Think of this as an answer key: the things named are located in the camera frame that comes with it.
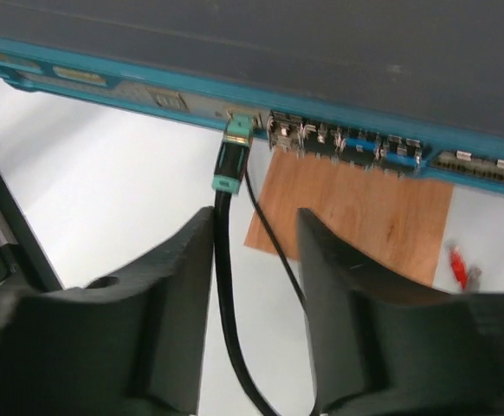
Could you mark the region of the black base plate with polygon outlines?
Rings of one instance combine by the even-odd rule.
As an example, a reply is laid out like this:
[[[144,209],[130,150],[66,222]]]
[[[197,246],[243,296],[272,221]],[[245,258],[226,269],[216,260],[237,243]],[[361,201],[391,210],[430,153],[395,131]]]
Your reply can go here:
[[[28,219],[0,173],[0,289],[62,290]]]

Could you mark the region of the black network switch blue front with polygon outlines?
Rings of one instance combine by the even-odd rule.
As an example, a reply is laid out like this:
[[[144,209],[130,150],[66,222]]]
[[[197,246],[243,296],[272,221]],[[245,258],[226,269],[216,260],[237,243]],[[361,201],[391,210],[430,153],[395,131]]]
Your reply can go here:
[[[0,78],[504,194],[504,1],[0,1]]]

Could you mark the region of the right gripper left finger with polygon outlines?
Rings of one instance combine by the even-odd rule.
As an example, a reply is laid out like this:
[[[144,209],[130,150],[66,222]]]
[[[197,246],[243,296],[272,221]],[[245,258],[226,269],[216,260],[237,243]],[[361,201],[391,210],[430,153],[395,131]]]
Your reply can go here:
[[[84,288],[0,286],[0,415],[194,415],[213,211]]]

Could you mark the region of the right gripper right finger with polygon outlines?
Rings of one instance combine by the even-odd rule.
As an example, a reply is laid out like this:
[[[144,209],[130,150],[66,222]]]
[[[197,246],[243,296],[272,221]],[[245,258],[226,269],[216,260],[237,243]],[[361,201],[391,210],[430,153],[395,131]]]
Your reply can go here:
[[[308,209],[297,235],[318,414],[504,415],[504,293],[416,283]]]

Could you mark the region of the wooden board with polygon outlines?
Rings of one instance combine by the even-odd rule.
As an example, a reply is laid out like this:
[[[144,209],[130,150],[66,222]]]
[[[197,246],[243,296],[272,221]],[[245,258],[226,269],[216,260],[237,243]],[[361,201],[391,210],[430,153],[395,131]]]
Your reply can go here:
[[[425,285],[434,282],[453,187],[277,150],[251,158],[253,192],[283,252],[298,258],[296,212],[308,208],[340,238]]]

